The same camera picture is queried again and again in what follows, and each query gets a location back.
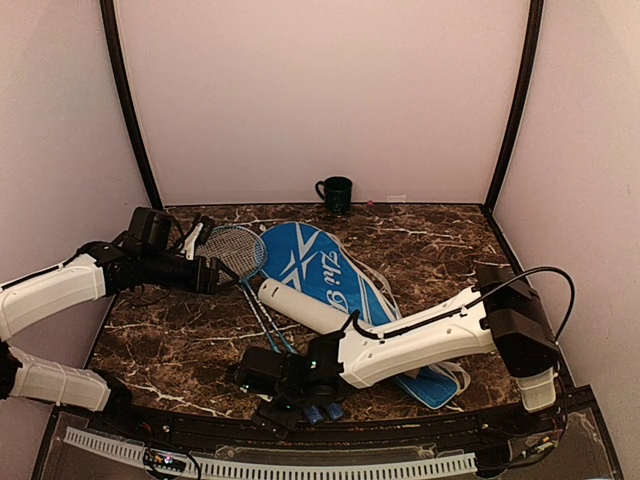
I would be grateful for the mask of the white shuttlecock tube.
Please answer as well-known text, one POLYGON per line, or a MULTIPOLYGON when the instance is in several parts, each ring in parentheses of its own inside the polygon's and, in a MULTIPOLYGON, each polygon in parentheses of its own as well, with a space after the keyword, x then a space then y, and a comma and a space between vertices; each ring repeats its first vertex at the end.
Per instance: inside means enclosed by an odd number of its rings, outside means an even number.
POLYGON ((262 282, 258 298, 278 313, 322 335, 340 330, 349 317, 348 313, 274 279, 262 282))

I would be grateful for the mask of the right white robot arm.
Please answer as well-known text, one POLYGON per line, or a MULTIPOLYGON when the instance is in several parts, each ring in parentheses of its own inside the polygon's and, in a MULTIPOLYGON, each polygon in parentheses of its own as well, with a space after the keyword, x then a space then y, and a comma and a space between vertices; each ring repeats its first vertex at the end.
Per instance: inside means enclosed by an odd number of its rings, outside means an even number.
POLYGON ((477 283, 427 310, 378 326, 273 279, 258 297, 317 332, 304 355, 253 351, 265 375, 264 392, 291 409, 339 401, 351 390, 467 355, 496 351, 515 379, 521 402, 510 424, 534 432, 556 402, 559 331, 552 331, 538 292, 526 279, 538 273, 570 276, 540 266, 515 276, 497 267, 477 271, 477 283))

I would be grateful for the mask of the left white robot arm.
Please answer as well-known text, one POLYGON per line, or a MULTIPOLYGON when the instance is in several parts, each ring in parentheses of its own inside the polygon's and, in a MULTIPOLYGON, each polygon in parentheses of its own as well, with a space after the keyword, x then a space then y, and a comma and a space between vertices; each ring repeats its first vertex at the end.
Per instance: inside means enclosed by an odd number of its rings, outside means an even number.
POLYGON ((239 281, 221 260, 173 252, 135 254, 90 242, 62 263, 1 286, 1 398, 28 398, 101 412, 120 436, 141 427, 131 391, 105 371, 79 369, 30 355, 9 344, 26 328, 79 304, 138 286, 215 294, 239 281))

